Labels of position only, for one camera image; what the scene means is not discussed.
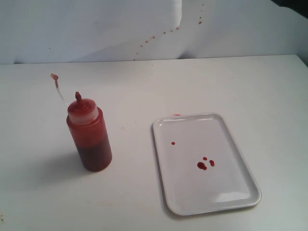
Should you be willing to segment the white rectangular plastic tray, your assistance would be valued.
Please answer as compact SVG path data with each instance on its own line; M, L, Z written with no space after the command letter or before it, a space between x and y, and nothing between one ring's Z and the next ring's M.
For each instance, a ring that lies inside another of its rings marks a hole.
M176 115L153 122L164 200L179 216L250 208L261 190L223 118Z

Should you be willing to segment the red sauce squeeze bottle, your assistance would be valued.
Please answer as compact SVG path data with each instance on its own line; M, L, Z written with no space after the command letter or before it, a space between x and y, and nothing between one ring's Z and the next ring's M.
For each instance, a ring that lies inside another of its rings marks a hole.
M91 172L107 168L112 151L103 111L96 102L75 92L75 101L67 108L66 123L83 167Z

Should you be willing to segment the red sauce drops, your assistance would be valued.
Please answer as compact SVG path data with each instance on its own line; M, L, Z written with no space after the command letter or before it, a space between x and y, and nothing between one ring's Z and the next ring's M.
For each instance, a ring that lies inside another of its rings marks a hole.
M215 161L208 159L206 156L203 157L203 160L197 163L197 167L203 171L207 170L206 163L209 163L211 167L215 166Z

